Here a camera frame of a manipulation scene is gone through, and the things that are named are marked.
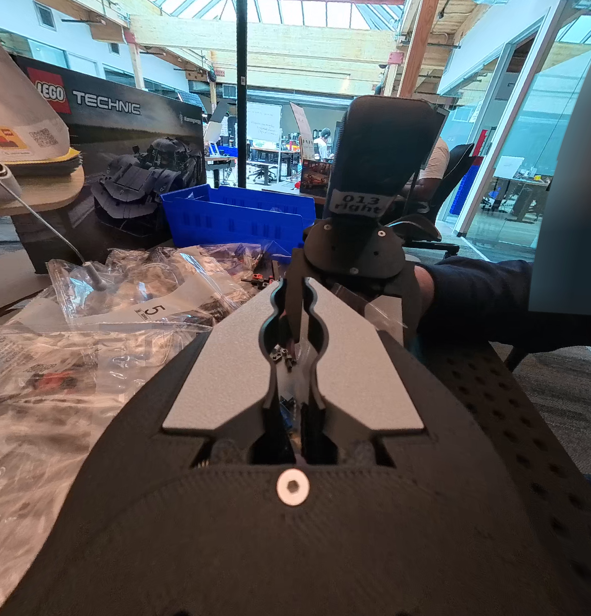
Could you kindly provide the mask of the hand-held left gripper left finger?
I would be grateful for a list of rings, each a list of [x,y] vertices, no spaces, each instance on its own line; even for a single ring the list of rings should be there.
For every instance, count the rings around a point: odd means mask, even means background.
[[[261,465],[293,463],[272,359],[279,343],[285,281],[269,284],[209,334],[162,429],[232,441]]]

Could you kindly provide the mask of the person's right hand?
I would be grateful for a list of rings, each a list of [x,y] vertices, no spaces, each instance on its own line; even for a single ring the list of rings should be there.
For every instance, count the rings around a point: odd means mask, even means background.
[[[426,318],[430,311],[435,310],[436,304],[436,283],[428,269],[416,265],[414,267],[415,278],[421,297],[420,320]]]

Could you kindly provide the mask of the small printed box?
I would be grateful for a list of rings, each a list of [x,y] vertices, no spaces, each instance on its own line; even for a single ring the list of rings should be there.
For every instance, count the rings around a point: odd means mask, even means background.
[[[301,163],[300,193],[326,198],[332,168],[333,161],[304,159]]]

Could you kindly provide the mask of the lego instruction booklet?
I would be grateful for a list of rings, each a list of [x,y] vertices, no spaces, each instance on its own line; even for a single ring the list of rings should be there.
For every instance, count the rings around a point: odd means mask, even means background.
[[[81,164],[69,130],[0,44],[0,163],[18,176],[66,176]]]

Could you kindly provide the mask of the black vertical post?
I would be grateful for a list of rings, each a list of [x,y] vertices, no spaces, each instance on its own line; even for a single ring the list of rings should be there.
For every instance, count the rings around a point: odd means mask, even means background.
[[[247,186],[247,1],[236,1],[238,187]]]

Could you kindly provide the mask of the brown cardboard sheet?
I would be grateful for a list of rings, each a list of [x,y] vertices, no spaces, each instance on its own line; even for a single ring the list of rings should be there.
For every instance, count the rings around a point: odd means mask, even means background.
[[[291,110],[295,117],[295,121],[300,134],[300,155],[302,160],[314,161],[315,160],[315,150],[314,150],[314,139],[313,133],[309,126],[308,119],[306,117],[305,111],[299,105],[291,102],[290,103]]]

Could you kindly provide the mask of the whiteboard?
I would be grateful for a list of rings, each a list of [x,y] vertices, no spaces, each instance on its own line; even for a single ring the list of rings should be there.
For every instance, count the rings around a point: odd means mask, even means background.
[[[247,102],[246,137],[249,141],[277,144],[281,141],[281,105]]]

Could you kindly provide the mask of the grey lego chassis assembly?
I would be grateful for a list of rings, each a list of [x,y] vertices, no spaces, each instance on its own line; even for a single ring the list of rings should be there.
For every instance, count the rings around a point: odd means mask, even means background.
[[[278,281],[284,277],[289,259],[266,259],[263,258],[253,269],[253,273],[243,275],[240,283],[253,289],[262,290],[269,286],[272,282]]]

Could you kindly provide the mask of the person's right forearm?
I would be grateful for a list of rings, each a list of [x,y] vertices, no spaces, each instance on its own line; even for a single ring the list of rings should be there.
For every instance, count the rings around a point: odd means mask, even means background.
[[[591,347],[591,315],[529,311],[531,263],[454,256],[422,267],[435,279],[436,304],[419,320],[421,336],[485,340],[527,354]]]

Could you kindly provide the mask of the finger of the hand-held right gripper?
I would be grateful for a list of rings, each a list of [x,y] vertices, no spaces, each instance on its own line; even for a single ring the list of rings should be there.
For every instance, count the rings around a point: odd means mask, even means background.
[[[400,345],[404,345],[404,324],[402,317],[402,299],[382,295],[364,306],[364,318],[377,331],[385,331]]]

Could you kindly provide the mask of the dark perforated panel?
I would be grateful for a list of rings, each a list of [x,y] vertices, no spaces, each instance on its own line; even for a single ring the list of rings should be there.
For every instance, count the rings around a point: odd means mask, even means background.
[[[490,343],[418,340],[423,363],[508,468],[539,539],[591,603],[591,484]]]

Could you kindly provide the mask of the blue plastic bin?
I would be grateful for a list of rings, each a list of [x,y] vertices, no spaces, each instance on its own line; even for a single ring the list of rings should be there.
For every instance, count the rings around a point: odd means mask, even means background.
[[[313,198],[280,192],[205,184],[167,193],[161,201],[178,248],[245,243],[290,256],[316,219]]]

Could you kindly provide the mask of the black office chair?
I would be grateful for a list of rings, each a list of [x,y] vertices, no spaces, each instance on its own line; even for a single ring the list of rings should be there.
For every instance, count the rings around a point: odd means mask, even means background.
[[[460,246],[443,241],[436,219],[447,197],[470,170],[475,160],[474,147],[474,143],[467,143],[450,151],[445,175],[429,201],[414,200],[414,181],[411,181],[407,197],[397,201],[400,216],[386,225],[401,239],[403,248],[442,251],[443,259],[458,255]]]

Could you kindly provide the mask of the clear bag of lego wheels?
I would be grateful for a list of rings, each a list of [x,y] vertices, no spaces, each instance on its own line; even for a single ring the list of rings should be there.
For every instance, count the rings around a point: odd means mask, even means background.
[[[122,406],[211,326],[0,326],[0,524],[50,516]]]

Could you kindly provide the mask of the black lego set box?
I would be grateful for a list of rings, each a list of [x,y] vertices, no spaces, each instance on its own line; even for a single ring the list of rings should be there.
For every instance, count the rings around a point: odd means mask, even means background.
[[[161,197],[206,183],[201,101],[12,58],[64,121],[84,173],[78,196],[41,216],[86,261],[169,240]]]

